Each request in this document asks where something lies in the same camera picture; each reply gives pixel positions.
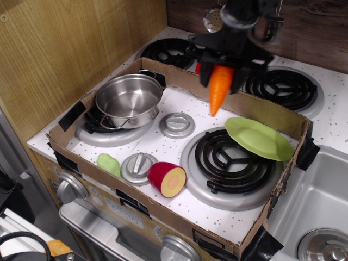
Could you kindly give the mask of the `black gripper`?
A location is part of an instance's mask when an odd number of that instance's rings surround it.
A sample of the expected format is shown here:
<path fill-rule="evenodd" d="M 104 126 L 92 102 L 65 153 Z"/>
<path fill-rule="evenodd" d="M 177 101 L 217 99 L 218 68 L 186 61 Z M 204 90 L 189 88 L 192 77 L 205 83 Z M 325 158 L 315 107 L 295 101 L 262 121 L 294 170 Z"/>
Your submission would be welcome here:
<path fill-rule="evenodd" d="M 275 8 L 274 1 L 227 1 L 220 11 L 223 26 L 216 33 L 193 34 L 188 41 L 203 47 L 194 55 L 201 62 L 200 82 L 208 86 L 214 64 L 230 67 L 242 65 L 264 70 L 274 59 L 268 51 L 255 45 L 249 38 L 258 20 Z M 245 84 L 251 70 L 235 69 L 230 94 L 236 94 Z"/>

